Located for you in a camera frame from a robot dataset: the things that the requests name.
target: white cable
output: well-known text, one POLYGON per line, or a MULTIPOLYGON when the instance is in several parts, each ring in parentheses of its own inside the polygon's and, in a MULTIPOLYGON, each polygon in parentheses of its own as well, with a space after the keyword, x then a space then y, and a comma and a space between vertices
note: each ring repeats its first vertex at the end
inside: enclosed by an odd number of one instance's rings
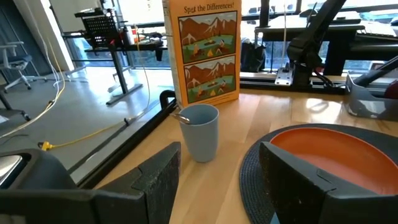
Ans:
POLYGON ((145 65, 144 65, 144 61, 142 61, 142 57, 141 57, 141 52, 139 50, 139 36, 138 36, 138 28, 137 25, 134 24, 134 29, 136 30, 136 35, 137 35, 137 50, 138 50, 138 57, 140 60, 140 63, 142 65, 142 68, 144 69, 144 73, 145 73, 145 79, 147 80, 147 86, 148 86, 148 102, 147 102, 147 106, 145 107, 144 111, 146 111, 149 107, 149 103, 150 103, 150 87, 149 87, 149 79, 148 79, 148 75, 147 75, 147 71, 145 69, 145 65))
POLYGON ((284 60, 285 60, 285 51, 286 51, 286 0, 284 0, 284 17, 285 17, 285 30, 284 30, 284 46, 282 49, 282 60, 280 62, 280 67, 283 68, 284 60))
POLYGON ((47 61, 48 61, 49 65, 50 65, 50 68, 51 68, 51 70, 52 70, 52 72, 53 72, 53 74, 54 74, 55 81, 56 81, 56 83, 57 83, 57 94, 55 95, 55 98, 54 98, 54 100, 53 100, 53 103, 52 103, 50 106, 48 106, 43 112, 41 112, 41 114, 39 114, 38 116, 36 116, 34 119, 30 120, 29 122, 27 122, 27 123, 25 123, 25 124, 23 124, 23 125, 21 125, 21 126, 15 128, 15 129, 13 129, 12 131, 9 131, 8 133, 3 134, 2 136, 0 136, 0 138, 6 137, 6 136, 8 136, 8 135, 10 135, 10 134, 13 134, 13 133, 15 133, 15 132, 21 130, 21 129, 24 129, 24 128, 28 127, 28 125, 30 125, 30 124, 34 123, 35 121, 37 121, 39 118, 41 118, 48 110, 50 110, 50 109, 55 105, 55 103, 56 103, 57 100, 58 100, 59 94, 60 94, 60 89, 59 89, 59 84, 58 84, 59 79, 60 79, 59 74, 57 73, 56 69, 54 69, 53 65, 51 64, 47 45, 45 44, 44 38, 43 38, 43 36, 42 36, 42 34, 41 34, 41 32, 40 32, 39 26, 37 25, 37 21, 36 21, 34 15, 33 15, 33 13, 32 13, 32 10, 31 10, 31 8, 29 7, 27 1, 24 0, 24 2, 25 2, 25 5, 27 6, 27 8, 28 8, 28 10, 29 10, 29 14, 30 14, 30 16, 32 17, 32 20, 33 20, 33 22, 34 22, 34 24, 35 24, 35 27, 36 27, 36 29, 37 29, 37 32, 39 33, 40 39, 42 40, 42 43, 43 43, 43 46, 44 46, 44 51, 45 51, 45 55, 46 55, 47 61))

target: metal bracket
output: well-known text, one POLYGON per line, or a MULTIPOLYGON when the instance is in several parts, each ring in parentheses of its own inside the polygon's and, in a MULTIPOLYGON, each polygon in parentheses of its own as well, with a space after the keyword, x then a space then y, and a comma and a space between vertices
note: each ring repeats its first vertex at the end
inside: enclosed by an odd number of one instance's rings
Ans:
POLYGON ((286 68, 279 68, 275 79, 275 85, 290 86, 292 83, 292 76, 292 69, 286 70, 286 68))

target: black bag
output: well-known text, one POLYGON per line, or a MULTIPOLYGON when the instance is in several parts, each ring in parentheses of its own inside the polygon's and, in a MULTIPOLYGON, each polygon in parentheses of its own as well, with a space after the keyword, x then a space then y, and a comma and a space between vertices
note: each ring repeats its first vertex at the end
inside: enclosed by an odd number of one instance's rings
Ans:
POLYGON ((261 45, 255 48, 254 43, 242 41, 241 45, 241 72, 259 72, 265 68, 266 47, 261 45))

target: wooden table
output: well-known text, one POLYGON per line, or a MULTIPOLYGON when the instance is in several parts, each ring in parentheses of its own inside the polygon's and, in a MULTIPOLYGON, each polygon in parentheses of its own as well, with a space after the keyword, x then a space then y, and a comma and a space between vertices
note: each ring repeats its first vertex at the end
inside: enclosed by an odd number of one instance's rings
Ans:
POLYGON ((217 106, 220 146, 213 161, 193 161, 178 123, 167 118, 97 187, 130 171, 171 142, 180 141, 181 176, 170 223, 249 223, 239 193, 239 168, 250 146, 265 134, 295 124, 329 123, 398 136, 398 123, 350 116, 342 100, 336 95, 241 90, 239 100, 217 106))

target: book cover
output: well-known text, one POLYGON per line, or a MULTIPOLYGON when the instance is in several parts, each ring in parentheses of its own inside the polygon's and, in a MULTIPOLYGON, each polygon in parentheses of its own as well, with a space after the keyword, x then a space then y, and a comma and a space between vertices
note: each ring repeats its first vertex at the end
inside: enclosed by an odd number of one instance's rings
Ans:
POLYGON ((163 0, 179 107, 239 97, 241 0, 163 0))

